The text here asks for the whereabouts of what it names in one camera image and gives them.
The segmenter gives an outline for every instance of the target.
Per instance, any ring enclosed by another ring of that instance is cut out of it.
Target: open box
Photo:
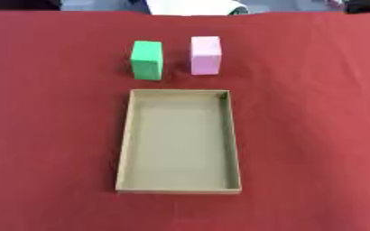
[[[226,90],[132,90],[116,190],[240,192],[230,103]]]

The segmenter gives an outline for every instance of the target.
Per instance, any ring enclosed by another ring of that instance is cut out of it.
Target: dark background
[[[58,10],[58,4],[48,0],[0,0],[0,10]]]

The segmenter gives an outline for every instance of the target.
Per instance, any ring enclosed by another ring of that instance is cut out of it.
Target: tray rim
[[[184,92],[184,93],[222,93],[223,95],[227,96],[226,100],[226,108],[228,112],[228,133],[230,135],[230,139],[228,141],[231,143],[232,148],[232,158],[234,158],[234,171],[236,173],[236,185],[237,188],[234,189],[141,189],[141,188],[127,188],[123,186],[123,181],[125,179],[126,174],[126,164],[127,164],[127,155],[130,143],[130,130],[132,127],[133,121],[133,113],[134,113],[134,94],[136,92]],[[126,109],[126,118],[125,118],[125,128],[124,128],[124,137],[121,145],[121,152],[119,156],[119,163],[117,166],[117,176],[116,176],[116,185],[115,189],[117,192],[131,192],[131,193],[163,193],[163,194],[239,194],[242,191],[242,182],[240,176],[240,167],[239,167],[239,159],[238,159],[238,151],[236,147],[236,132],[234,127],[234,118],[233,118],[233,108],[231,107],[231,94],[229,90],[224,89],[147,89],[147,88],[138,88],[138,89],[131,89],[129,93],[128,99],[128,107]]]

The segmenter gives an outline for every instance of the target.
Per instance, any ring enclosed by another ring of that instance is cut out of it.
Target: white object
[[[146,0],[152,14],[229,15],[235,10],[248,13],[246,5],[234,0]]]

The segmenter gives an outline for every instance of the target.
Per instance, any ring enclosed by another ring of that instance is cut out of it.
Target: cardboard tray
[[[230,101],[225,90],[132,90],[116,189],[240,192]]]

